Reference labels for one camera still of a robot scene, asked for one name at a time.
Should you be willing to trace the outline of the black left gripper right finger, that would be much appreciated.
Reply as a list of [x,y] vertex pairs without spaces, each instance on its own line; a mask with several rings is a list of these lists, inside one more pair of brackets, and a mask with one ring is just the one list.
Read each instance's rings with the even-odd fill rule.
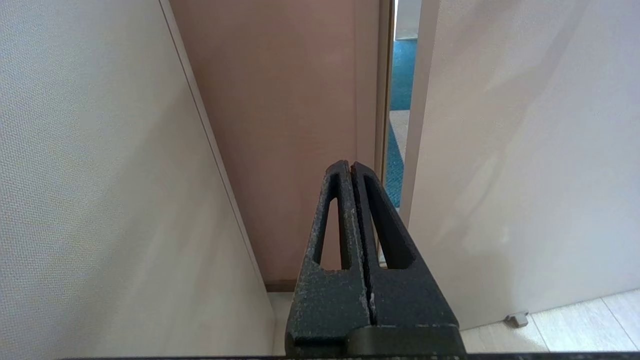
[[459,323],[375,172],[351,167],[369,323],[352,354],[464,354]]

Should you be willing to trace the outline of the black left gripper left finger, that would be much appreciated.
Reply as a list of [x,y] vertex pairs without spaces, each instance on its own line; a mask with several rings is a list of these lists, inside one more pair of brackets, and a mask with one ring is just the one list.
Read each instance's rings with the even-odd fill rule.
[[[340,269],[322,268],[330,203],[337,202]],[[330,165],[285,330],[288,356],[345,356],[348,335],[370,323],[361,230],[349,162]]]

